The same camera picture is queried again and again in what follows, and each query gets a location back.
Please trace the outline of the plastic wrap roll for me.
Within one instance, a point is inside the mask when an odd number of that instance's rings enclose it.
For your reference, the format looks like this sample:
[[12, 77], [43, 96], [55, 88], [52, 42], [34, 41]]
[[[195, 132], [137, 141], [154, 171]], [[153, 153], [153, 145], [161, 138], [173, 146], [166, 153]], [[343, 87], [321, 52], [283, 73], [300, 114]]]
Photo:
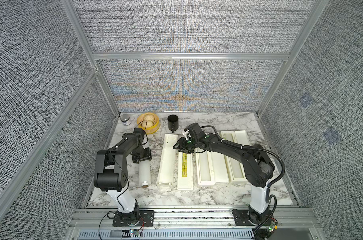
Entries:
[[139, 176], [139, 185], [141, 188], [147, 188], [151, 185], [151, 161], [141, 161], [138, 165], [138, 176]]

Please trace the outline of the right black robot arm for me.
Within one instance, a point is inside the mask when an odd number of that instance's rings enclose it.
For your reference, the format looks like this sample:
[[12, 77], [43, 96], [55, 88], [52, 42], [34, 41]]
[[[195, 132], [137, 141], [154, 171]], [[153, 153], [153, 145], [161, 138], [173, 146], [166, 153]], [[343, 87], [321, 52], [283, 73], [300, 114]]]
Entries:
[[272, 215], [269, 193], [275, 170], [266, 150], [260, 145], [240, 145], [223, 139], [215, 130], [205, 133], [205, 127], [197, 123], [184, 129], [183, 137], [173, 146], [184, 154], [199, 152], [219, 153], [238, 161], [243, 167], [245, 178], [252, 185], [248, 219], [253, 225], [261, 225]]

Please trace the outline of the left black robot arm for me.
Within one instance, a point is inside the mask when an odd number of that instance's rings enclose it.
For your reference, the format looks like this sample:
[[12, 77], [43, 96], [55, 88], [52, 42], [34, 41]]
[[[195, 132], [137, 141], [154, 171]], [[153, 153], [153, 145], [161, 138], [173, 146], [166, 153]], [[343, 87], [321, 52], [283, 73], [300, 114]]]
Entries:
[[144, 130], [135, 128], [125, 133], [115, 146], [100, 150], [96, 154], [93, 183], [96, 188], [106, 192], [117, 204], [117, 216], [137, 222], [140, 218], [137, 200], [129, 192], [127, 156], [134, 164], [149, 163], [151, 150], [145, 147]]

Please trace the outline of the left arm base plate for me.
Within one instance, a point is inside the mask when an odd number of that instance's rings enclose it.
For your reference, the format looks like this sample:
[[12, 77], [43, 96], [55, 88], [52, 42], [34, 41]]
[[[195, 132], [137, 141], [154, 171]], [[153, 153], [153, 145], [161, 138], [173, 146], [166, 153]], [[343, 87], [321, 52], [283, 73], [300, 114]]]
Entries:
[[115, 212], [113, 227], [152, 227], [154, 211], [133, 211], [131, 213]]

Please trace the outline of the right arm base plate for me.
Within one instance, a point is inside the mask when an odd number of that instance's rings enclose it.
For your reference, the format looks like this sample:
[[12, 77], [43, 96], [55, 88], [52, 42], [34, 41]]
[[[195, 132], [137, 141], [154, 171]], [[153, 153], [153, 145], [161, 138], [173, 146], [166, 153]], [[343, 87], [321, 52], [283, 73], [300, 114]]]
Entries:
[[264, 226], [277, 224], [278, 221], [274, 216], [270, 216], [269, 220], [265, 223], [267, 217], [272, 211], [267, 208], [263, 213], [258, 213], [253, 209], [239, 210], [233, 209], [232, 215], [236, 226], [259, 226], [263, 223]]

